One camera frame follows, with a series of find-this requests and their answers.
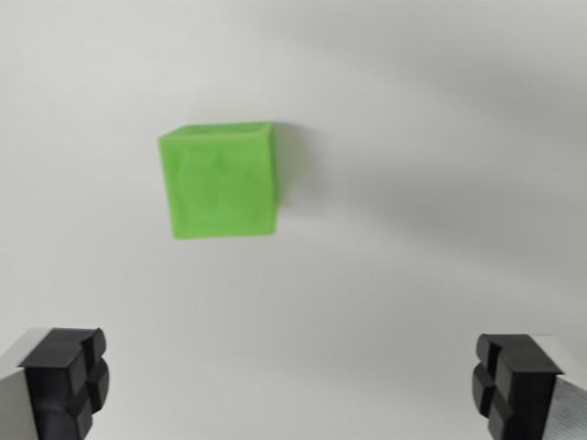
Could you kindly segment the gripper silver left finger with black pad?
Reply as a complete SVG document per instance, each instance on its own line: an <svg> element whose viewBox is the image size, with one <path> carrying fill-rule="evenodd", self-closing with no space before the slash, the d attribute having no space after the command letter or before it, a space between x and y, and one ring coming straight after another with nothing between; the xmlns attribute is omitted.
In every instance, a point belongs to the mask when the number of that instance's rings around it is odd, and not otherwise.
<svg viewBox="0 0 587 440"><path fill-rule="evenodd" d="M1 354L1 437L81 440L107 398L100 328L28 329Z"/></svg>

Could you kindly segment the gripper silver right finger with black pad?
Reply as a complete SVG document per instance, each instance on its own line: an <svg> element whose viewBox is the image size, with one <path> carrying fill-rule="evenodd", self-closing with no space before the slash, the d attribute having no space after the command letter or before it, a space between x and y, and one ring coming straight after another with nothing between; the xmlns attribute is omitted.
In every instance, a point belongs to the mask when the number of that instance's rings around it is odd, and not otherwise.
<svg viewBox="0 0 587 440"><path fill-rule="evenodd" d="M549 335L482 334L472 396L496 440L586 437L586 367Z"/></svg>

